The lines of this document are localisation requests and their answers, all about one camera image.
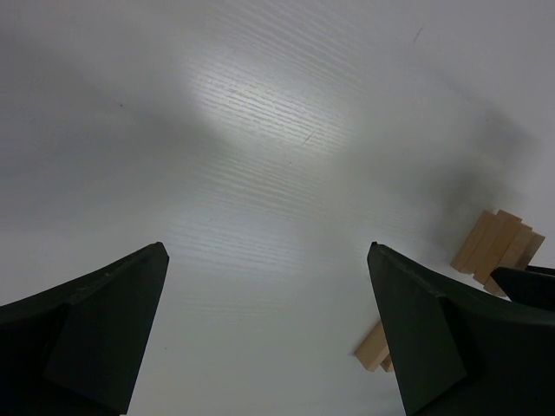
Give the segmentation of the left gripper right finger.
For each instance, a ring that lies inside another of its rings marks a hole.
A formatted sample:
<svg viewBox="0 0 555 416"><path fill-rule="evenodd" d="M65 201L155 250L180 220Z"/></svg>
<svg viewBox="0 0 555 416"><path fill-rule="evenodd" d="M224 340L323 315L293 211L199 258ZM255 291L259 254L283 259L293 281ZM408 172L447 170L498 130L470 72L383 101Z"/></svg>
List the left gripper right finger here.
<svg viewBox="0 0 555 416"><path fill-rule="evenodd" d="M552 415L554 314L370 245L369 276L407 415Z"/></svg>

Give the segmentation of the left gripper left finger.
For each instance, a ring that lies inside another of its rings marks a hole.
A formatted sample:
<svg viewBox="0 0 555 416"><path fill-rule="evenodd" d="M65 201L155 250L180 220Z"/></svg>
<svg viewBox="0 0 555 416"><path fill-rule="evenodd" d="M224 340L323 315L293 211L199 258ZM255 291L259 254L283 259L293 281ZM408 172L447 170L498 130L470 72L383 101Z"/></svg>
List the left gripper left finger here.
<svg viewBox="0 0 555 416"><path fill-rule="evenodd" d="M1 307L3 415L125 415L169 264L149 244Z"/></svg>

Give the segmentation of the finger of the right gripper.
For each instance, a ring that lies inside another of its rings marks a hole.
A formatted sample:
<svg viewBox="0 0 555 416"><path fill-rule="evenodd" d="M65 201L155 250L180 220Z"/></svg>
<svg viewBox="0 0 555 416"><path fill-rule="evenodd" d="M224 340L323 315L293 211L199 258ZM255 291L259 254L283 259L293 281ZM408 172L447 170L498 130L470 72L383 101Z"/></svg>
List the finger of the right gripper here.
<svg viewBox="0 0 555 416"><path fill-rule="evenodd" d="M512 302L543 310L555 309L554 269L531 265L524 270L498 267L491 278Z"/></svg>

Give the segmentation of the wood block five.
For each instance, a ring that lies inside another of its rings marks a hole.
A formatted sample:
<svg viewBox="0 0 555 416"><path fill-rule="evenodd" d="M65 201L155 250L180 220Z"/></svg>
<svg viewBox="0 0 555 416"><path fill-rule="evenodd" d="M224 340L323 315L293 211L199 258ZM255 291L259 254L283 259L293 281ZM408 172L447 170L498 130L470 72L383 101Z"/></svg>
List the wood block five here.
<svg viewBox="0 0 555 416"><path fill-rule="evenodd" d="M527 225L522 225L494 268L508 267L523 270L531 262L544 241L545 236L538 234Z"/></svg>

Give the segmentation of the wood block three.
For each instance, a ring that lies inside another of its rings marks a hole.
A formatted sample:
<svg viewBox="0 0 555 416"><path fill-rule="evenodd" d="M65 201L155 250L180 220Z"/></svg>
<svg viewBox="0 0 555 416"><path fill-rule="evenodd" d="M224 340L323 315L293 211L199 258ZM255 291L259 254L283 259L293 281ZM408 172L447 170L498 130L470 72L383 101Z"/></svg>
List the wood block three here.
<svg viewBox="0 0 555 416"><path fill-rule="evenodd" d="M394 372L394 365L391 356L388 354L385 359L381 362L381 367L386 373Z"/></svg>

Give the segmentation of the wood block one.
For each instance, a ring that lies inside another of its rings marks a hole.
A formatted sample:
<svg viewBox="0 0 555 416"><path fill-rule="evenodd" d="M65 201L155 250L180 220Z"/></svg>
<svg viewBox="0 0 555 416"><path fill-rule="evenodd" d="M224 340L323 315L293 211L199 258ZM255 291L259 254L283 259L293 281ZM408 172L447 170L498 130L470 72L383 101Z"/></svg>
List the wood block one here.
<svg viewBox="0 0 555 416"><path fill-rule="evenodd" d="M467 273L465 266L494 218L495 215L488 210L480 214L450 263L453 269L463 274Z"/></svg>

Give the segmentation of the wood block four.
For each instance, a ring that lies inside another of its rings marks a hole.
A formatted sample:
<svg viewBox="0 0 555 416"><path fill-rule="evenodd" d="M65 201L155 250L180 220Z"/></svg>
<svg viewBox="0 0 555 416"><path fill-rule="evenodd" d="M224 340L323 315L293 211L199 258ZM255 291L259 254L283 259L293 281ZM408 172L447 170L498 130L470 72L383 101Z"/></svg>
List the wood block four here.
<svg viewBox="0 0 555 416"><path fill-rule="evenodd" d="M379 321L356 348L354 356L367 371L375 372L382 368L381 362L388 354L390 355L389 346L382 322Z"/></svg>

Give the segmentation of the wood block two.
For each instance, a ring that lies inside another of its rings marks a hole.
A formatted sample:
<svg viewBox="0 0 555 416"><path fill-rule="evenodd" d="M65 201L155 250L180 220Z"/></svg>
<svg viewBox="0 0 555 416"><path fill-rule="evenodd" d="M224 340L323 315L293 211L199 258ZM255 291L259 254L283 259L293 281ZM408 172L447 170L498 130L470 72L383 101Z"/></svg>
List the wood block two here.
<svg viewBox="0 0 555 416"><path fill-rule="evenodd" d="M486 251L480 259L473 279L484 285L489 279L490 273L499 264L522 226L522 219L513 214L499 210L493 220L493 230L487 231Z"/></svg>

